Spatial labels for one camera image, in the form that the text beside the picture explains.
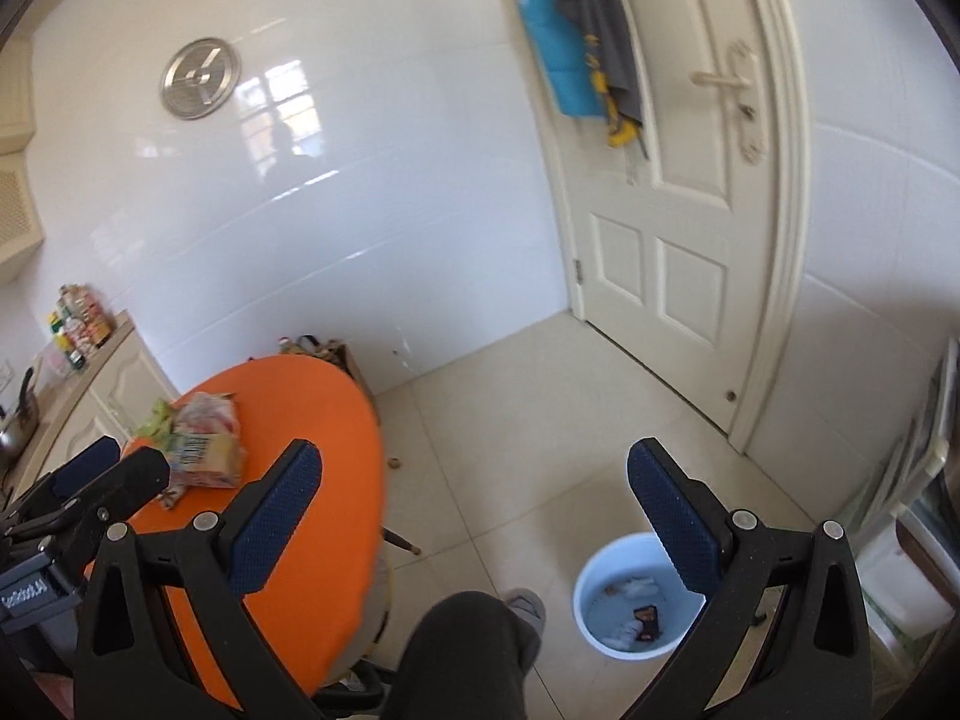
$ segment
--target door lock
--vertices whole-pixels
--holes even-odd
[[[736,96],[737,130],[740,136],[740,153],[751,165],[760,162],[766,152],[763,138],[764,122],[760,111],[760,57],[742,40],[737,40],[728,50],[730,74],[696,71],[690,80],[700,87],[715,87],[728,90]]]

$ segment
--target black pants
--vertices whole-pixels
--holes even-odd
[[[538,651],[536,632],[501,600],[451,596],[414,631],[382,720],[526,720],[523,678]]]

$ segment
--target trash can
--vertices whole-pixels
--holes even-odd
[[[646,577],[656,582],[656,595],[628,600],[607,592],[623,581]],[[659,638],[634,642],[626,651],[603,644],[603,638],[634,617],[635,607],[645,605],[656,606]],[[672,652],[703,606],[704,596],[686,589],[656,533],[631,533],[607,544],[587,561],[573,589],[573,616],[580,633],[618,661],[646,661]]]

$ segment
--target orange tablecloth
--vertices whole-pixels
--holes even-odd
[[[195,391],[232,392],[247,450],[243,481],[259,479],[291,440],[320,450],[320,491],[263,590],[247,609],[309,695],[360,625],[383,543],[383,448],[370,402],[342,371],[309,357],[245,362]],[[199,512],[222,511],[236,490],[194,488],[171,512],[157,502],[138,512],[138,533],[184,527]],[[170,590],[184,642],[206,689],[235,704],[184,591]]]

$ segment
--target cooking pot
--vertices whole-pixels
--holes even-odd
[[[16,411],[0,422],[0,474],[6,474],[10,466],[27,450],[30,439],[40,425],[40,404],[30,386],[34,376],[31,367],[20,385],[20,399]]]

